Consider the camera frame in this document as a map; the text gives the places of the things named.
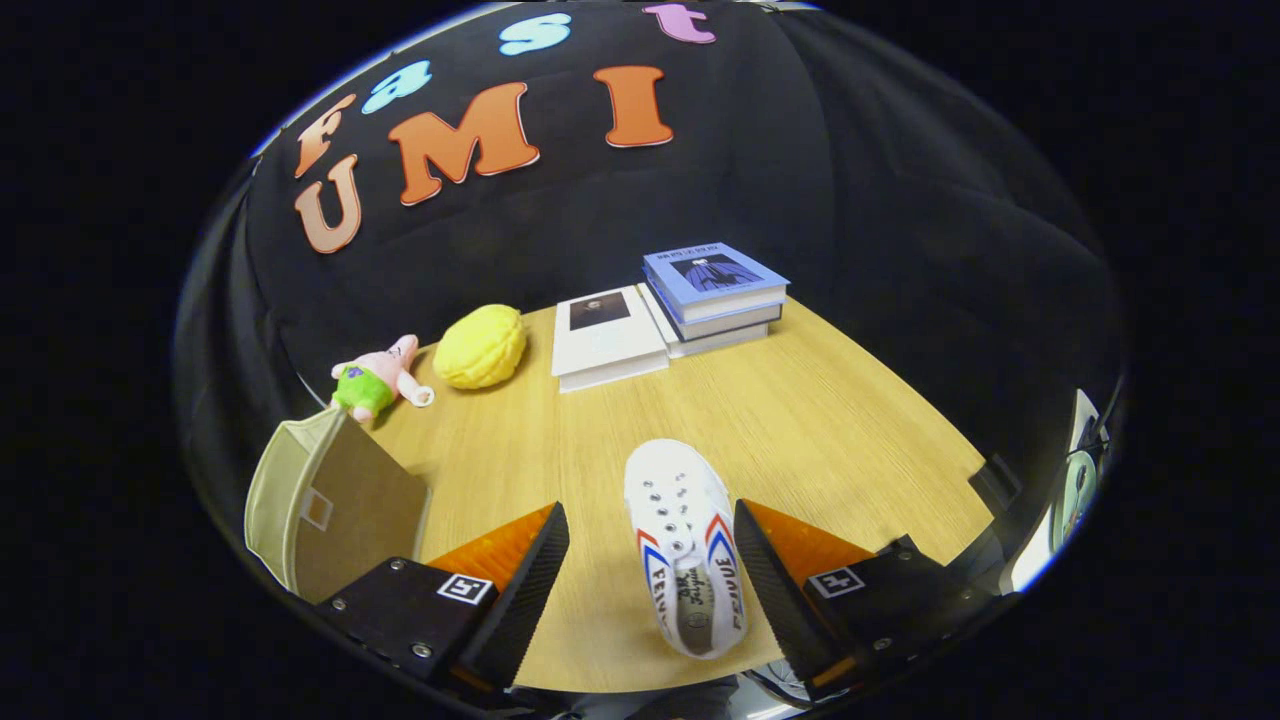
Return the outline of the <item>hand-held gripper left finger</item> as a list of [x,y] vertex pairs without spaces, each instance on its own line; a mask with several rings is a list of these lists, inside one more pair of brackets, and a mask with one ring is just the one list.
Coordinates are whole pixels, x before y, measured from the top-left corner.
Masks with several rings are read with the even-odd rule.
[[388,557],[319,601],[324,621],[428,689],[499,698],[515,684],[570,550],[549,503],[429,561]]

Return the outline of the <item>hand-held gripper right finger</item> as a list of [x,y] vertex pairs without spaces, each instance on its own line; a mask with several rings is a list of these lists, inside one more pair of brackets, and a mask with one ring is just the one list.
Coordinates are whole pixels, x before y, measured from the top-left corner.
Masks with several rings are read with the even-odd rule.
[[1000,594],[928,557],[909,536],[865,550],[745,498],[733,536],[774,641],[814,701],[896,682],[1004,609]]

